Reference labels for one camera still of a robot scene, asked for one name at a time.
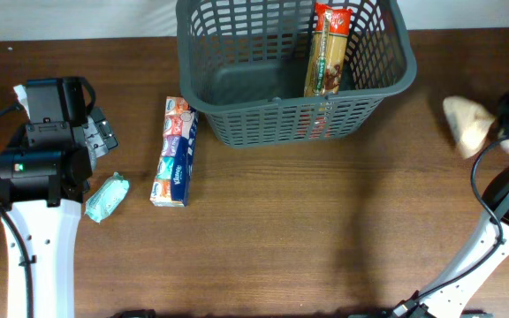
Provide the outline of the grey plastic basket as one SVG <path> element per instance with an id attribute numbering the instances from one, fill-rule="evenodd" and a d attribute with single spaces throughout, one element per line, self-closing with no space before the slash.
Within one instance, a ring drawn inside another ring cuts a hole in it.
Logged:
<path id="1" fill-rule="evenodd" d="M 342 138 L 408 88 L 417 64 L 399 5 L 335 1 L 352 17 L 334 94 L 303 93 L 315 1 L 179 0 L 180 90 L 233 148 Z"/>

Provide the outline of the tissue packs multipack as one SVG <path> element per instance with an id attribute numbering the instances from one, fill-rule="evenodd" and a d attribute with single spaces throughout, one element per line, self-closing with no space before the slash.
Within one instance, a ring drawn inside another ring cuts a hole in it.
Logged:
<path id="1" fill-rule="evenodd" d="M 166 98 L 162 151 L 149 198 L 154 206 L 187 205 L 198 121 L 198 112 L 184 98 Z"/>

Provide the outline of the spaghetti pasta package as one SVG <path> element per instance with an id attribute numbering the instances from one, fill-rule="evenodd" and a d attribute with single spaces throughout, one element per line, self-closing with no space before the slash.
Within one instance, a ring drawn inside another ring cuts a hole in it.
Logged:
<path id="1" fill-rule="evenodd" d="M 317 22 L 312 36 L 305 97 L 325 97 L 339 91 L 353 11 L 315 4 Z"/>

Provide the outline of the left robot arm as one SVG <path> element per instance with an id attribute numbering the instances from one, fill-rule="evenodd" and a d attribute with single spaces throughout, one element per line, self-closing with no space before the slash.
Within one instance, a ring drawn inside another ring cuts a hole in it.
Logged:
<path id="1" fill-rule="evenodd" d="M 96 160 L 118 146 L 83 77 L 31 79 L 28 120 L 0 154 L 10 317 L 73 317 L 74 249 Z"/>

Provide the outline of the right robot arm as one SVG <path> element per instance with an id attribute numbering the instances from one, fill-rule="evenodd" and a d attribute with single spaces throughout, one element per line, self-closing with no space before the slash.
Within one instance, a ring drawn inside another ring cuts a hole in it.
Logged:
<path id="1" fill-rule="evenodd" d="M 509 256 L 509 166 L 484 191 L 476 185 L 482 159 L 494 148 L 509 155 L 509 92 L 498 101 L 498 114 L 461 96 L 443 101 L 444 114 L 458 152 L 473 158 L 470 184 L 483 212 L 467 243 L 440 275 L 401 301 L 392 317 L 459 317 L 468 301 Z"/>

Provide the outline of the beige paper bag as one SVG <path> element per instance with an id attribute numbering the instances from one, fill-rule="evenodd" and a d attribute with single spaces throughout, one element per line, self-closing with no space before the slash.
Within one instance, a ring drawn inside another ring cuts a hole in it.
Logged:
<path id="1" fill-rule="evenodd" d="M 462 96 L 448 96 L 443 100 L 444 115 L 457 151 L 468 159 L 482 150 L 487 138 L 498 137 L 498 113 L 493 115 L 480 103 Z M 500 147 L 509 155 L 509 137 Z"/>

